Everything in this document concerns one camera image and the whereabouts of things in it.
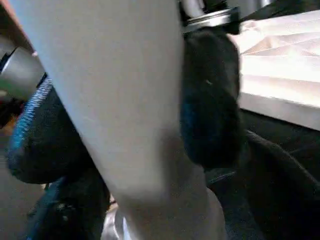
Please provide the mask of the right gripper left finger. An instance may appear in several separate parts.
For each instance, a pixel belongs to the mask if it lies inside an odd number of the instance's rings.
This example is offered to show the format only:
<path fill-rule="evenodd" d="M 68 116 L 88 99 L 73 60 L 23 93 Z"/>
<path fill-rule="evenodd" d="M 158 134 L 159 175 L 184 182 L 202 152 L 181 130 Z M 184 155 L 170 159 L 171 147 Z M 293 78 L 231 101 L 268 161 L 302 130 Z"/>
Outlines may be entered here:
<path fill-rule="evenodd" d="M 110 192 L 98 172 L 64 176 L 52 183 L 28 219 L 29 240 L 99 240 Z"/>

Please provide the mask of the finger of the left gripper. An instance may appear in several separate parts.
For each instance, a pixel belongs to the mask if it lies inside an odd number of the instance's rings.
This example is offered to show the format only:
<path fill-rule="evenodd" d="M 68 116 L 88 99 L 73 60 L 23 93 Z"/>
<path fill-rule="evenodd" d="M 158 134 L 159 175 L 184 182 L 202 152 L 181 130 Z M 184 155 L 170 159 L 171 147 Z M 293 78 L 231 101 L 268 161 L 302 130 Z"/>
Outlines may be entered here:
<path fill-rule="evenodd" d="M 49 77 L 18 117 L 7 147 L 7 167 L 29 184 L 99 173 Z"/>
<path fill-rule="evenodd" d="M 225 33 L 184 37 L 180 132 L 189 159 L 205 170 L 230 168 L 245 142 L 240 116 L 240 57 Z"/>

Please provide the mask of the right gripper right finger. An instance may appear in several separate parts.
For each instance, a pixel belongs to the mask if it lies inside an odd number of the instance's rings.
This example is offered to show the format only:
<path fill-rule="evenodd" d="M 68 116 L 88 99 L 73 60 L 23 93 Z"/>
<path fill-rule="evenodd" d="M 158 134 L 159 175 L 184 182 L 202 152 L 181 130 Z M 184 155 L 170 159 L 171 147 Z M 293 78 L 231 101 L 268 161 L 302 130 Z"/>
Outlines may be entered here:
<path fill-rule="evenodd" d="M 299 162 L 248 131 L 239 162 L 207 173 L 229 240 L 317 240 L 320 183 Z"/>

